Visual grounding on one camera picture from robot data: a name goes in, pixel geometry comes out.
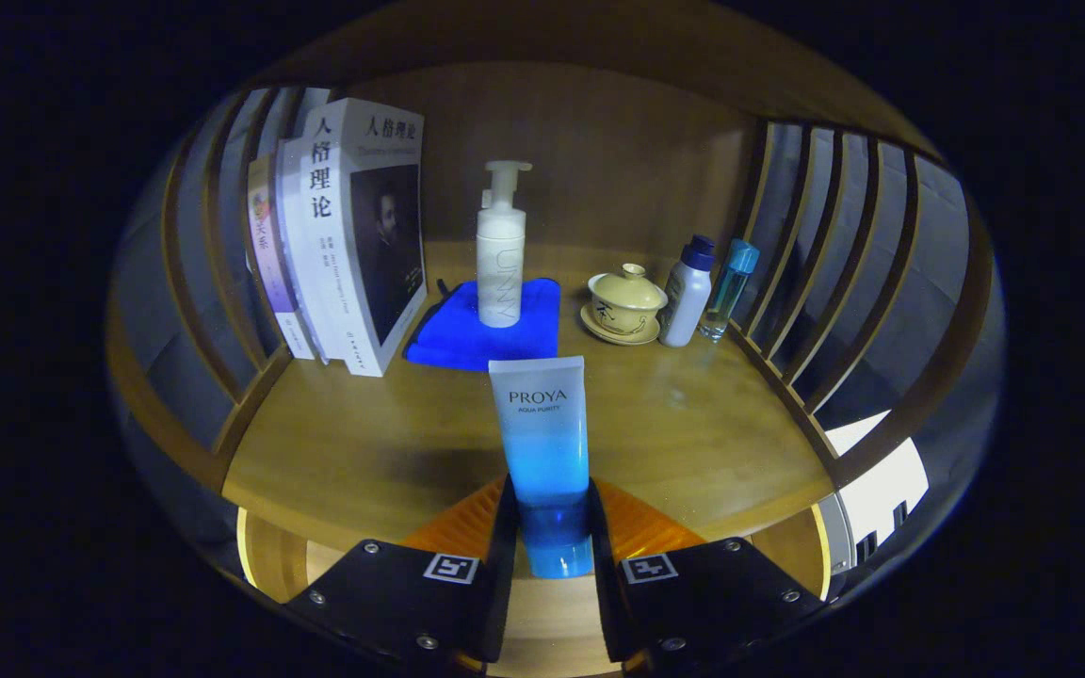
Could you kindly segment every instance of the cosmetic tube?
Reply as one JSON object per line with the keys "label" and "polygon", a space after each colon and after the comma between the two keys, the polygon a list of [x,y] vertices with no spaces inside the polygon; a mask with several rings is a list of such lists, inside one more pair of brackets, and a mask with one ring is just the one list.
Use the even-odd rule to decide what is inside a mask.
{"label": "cosmetic tube", "polygon": [[488,360],[488,376],[531,572],[548,579],[586,575],[593,553],[585,502],[585,359]]}

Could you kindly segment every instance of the book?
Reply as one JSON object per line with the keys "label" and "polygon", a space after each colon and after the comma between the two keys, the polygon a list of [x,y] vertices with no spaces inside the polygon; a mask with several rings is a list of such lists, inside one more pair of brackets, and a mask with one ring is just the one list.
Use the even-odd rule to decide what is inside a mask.
{"label": "book", "polygon": [[275,171],[270,155],[250,163],[246,212],[250,216],[250,240],[254,242],[255,266],[283,342],[292,356],[314,360],[309,332],[288,276],[288,261],[282,252],[279,219],[275,217]]}
{"label": "book", "polygon": [[303,141],[298,139],[280,140],[275,151],[275,183],[277,199],[275,214],[280,225],[280,241],[282,253],[288,261],[290,292],[301,309],[304,325],[310,343],[320,361],[329,364],[330,359],[343,359],[341,344],[327,333],[328,327],[318,328],[314,312],[320,312],[323,306],[319,299],[319,286],[315,284],[314,266],[319,266],[316,233],[309,232],[310,225],[301,219],[301,159],[303,158]]}
{"label": "book", "polygon": [[289,143],[296,284],[323,353],[350,374],[382,376],[425,300],[423,128],[418,113],[341,99],[312,108]]}

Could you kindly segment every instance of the saucer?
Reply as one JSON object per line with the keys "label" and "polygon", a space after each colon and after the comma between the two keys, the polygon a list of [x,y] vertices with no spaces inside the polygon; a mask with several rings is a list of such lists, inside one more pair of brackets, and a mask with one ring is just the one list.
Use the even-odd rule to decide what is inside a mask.
{"label": "saucer", "polygon": [[654,342],[655,336],[660,336],[660,321],[655,320],[655,317],[648,318],[647,324],[636,334],[614,334],[611,331],[605,330],[605,328],[597,324],[597,318],[593,317],[593,304],[591,302],[582,306],[580,320],[585,323],[585,327],[587,327],[589,331],[596,334],[600,340],[607,340],[607,342],[617,344],[620,346],[638,346],[640,344]]}

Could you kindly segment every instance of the white pump bottle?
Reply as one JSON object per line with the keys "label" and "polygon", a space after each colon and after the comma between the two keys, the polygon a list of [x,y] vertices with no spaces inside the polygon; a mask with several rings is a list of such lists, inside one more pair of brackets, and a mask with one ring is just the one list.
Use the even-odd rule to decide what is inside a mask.
{"label": "white pump bottle", "polygon": [[529,163],[489,161],[492,189],[483,192],[483,207],[474,236],[474,284],[480,322],[487,327],[512,327],[522,317],[522,261],[525,254],[525,212],[513,209],[518,171]]}

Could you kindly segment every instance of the blue towel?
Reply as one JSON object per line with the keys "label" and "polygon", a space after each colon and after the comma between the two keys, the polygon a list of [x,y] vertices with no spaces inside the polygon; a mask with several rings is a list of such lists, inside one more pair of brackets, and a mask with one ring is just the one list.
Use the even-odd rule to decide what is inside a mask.
{"label": "blue towel", "polygon": [[488,372],[488,360],[553,359],[560,355],[560,284],[522,284],[522,317],[512,327],[480,322],[475,282],[460,284],[425,312],[404,350],[414,363]]}

